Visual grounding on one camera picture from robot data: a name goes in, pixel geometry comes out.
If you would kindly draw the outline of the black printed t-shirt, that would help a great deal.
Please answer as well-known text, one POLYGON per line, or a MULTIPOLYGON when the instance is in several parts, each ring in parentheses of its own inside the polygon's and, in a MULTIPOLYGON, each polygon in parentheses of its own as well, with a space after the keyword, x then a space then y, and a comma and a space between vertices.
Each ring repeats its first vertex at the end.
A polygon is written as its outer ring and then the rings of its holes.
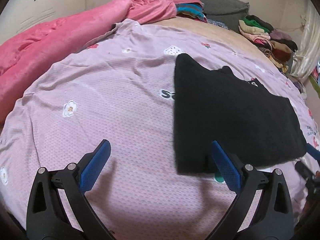
POLYGON ((188 54, 174 72, 174 150, 180 174, 214 173, 212 142, 255 167, 306 154, 306 139, 288 98, 257 79, 237 78, 224 66, 209 70, 188 54))

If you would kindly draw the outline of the pile of folded clothes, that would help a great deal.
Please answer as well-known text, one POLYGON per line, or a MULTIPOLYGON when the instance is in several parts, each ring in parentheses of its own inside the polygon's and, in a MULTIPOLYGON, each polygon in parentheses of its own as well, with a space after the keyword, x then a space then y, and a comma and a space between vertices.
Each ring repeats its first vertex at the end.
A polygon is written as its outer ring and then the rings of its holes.
POLYGON ((291 36, 274 28, 255 15, 239 20, 239 32, 255 45, 283 73, 291 72, 298 46, 291 36))

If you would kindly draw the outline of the lilac strawberry print bedsheet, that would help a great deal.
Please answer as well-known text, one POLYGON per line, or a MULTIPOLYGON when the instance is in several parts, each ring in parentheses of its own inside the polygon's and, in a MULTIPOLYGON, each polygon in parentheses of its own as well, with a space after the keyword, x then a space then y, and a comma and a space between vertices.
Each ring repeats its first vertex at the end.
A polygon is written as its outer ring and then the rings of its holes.
POLYGON ((275 67, 191 31, 125 20, 71 54, 16 101, 1 133, 1 202, 25 225, 40 167, 60 170, 103 139, 111 157, 86 193, 117 239, 205 239, 235 195, 214 176, 180 176, 173 148, 174 68, 187 53, 208 69, 229 66, 290 100, 308 143, 319 132, 296 87, 275 67))

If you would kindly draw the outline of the cream satin curtain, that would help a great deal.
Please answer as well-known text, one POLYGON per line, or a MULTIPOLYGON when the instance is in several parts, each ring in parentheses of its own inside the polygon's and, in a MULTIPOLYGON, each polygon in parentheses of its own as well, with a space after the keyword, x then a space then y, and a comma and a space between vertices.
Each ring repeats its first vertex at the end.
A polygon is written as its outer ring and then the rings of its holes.
POLYGON ((291 75, 305 82, 319 61, 319 13, 308 0, 300 48, 293 56, 291 75))

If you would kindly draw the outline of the pink plush blanket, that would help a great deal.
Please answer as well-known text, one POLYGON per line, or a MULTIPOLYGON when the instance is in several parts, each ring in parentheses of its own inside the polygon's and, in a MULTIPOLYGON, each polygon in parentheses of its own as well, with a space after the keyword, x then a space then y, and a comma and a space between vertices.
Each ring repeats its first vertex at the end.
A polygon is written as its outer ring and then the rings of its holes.
POLYGON ((174 18, 173 0, 112 0, 105 5, 37 24, 1 45, 1 123, 16 100, 52 64, 93 44, 112 25, 129 18, 140 24, 174 18))

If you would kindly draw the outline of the beige mattress cover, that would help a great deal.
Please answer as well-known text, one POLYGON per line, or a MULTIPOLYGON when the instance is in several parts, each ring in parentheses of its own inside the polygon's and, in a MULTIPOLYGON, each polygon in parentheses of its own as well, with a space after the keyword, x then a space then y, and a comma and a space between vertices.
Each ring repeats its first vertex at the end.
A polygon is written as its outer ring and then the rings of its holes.
POLYGON ((222 44, 228 45, 233 49, 243 51, 249 56, 255 57, 263 63, 267 63, 271 67, 274 67, 274 64, 255 45, 253 45, 244 36, 232 30, 223 29, 209 23, 195 21, 183 17, 162 20, 153 24, 191 31, 194 34, 206 37, 210 40, 221 42, 222 44))

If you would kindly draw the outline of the striped colourful folded cloth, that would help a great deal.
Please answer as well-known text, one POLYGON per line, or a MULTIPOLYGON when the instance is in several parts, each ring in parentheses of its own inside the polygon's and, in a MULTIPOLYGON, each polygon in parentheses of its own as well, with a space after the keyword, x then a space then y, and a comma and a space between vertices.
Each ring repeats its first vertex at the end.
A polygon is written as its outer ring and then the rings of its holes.
POLYGON ((192 18, 201 22, 207 22, 203 8, 199 3, 176 4, 177 15, 192 18))

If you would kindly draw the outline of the white wardrobe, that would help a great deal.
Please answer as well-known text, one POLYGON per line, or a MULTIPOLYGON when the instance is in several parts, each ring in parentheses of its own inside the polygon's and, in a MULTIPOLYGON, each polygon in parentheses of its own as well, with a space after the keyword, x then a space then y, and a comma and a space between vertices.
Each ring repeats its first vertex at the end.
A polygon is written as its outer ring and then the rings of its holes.
POLYGON ((77 14, 111 0, 9 0, 1 12, 1 43, 30 27, 77 14))

